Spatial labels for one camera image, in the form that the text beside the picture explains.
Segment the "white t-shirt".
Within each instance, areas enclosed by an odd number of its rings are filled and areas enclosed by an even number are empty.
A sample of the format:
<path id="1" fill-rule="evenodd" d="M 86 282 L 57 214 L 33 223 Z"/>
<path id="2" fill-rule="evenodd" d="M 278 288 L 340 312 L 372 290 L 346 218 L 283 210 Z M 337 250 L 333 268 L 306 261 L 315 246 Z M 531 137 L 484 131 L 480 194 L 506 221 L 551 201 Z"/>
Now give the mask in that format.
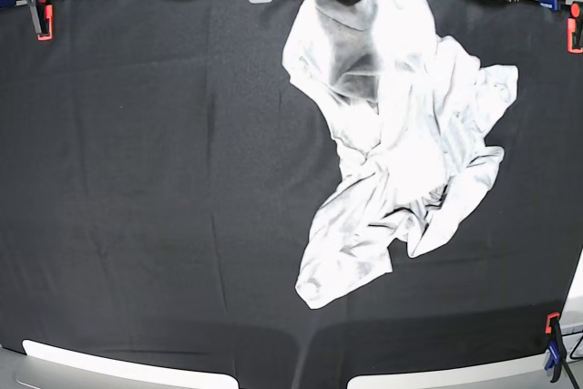
<path id="1" fill-rule="evenodd" d="M 495 182 L 486 136 L 517 99 L 515 66 L 440 36 L 427 0 L 304 0 L 282 52 L 320 109 L 341 182 L 316 211 L 295 289 L 320 309 L 447 244 Z"/>

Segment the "black table cloth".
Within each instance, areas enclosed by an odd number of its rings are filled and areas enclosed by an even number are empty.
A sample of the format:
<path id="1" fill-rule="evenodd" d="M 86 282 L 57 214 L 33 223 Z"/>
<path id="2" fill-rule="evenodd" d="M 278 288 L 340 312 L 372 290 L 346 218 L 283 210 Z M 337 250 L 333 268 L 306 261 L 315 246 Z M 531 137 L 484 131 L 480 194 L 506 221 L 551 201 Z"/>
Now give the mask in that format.
<path id="1" fill-rule="evenodd" d="M 294 283 L 340 179 L 281 52 L 303 0 L 64 0 L 1 13 L 1 343 L 343 388 L 542 353 L 582 247 L 582 59 L 531 4 L 428 0 L 518 97 L 496 184 L 444 247 L 312 310 Z"/>

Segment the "red clamp far left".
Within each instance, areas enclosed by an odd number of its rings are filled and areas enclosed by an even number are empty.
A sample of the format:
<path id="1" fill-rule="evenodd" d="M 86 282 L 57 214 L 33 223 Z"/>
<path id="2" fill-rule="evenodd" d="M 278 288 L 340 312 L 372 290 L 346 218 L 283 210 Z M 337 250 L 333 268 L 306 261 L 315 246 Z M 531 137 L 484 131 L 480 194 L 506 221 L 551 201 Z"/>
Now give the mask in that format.
<path id="1" fill-rule="evenodd" d="M 38 41 L 53 37 L 53 6 L 50 0 L 26 0 Z"/>

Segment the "red blue clamp near right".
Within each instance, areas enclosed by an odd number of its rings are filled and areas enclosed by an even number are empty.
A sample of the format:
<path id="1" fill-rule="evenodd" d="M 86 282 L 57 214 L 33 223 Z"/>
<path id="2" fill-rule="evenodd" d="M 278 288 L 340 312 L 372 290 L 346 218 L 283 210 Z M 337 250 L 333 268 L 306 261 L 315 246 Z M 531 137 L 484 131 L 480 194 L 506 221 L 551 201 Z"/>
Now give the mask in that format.
<path id="1" fill-rule="evenodd" d="M 545 324 L 545 335 L 547 337 L 547 351 L 549 357 L 547 358 L 544 369 L 546 371 L 552 371 L 550 379 L 552 384 L 556 383 L 562 374 L 563 362 L 566 355 L 564 352 L 565 348 L 562 341 L 559 319 L 560 313 L 552 312 L 547 316 Z"/>

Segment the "red clamp far right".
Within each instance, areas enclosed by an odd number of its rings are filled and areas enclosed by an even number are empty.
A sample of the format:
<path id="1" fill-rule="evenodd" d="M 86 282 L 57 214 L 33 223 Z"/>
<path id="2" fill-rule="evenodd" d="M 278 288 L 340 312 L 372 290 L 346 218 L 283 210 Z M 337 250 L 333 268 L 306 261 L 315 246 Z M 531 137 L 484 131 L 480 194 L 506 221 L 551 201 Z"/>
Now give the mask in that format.
<path id="1" fill-rule="evenodd" d="M 568 52 L 582 53 L 582 3 L 573 2 L 569 8 L 570 17 L 567 20 Z"/>

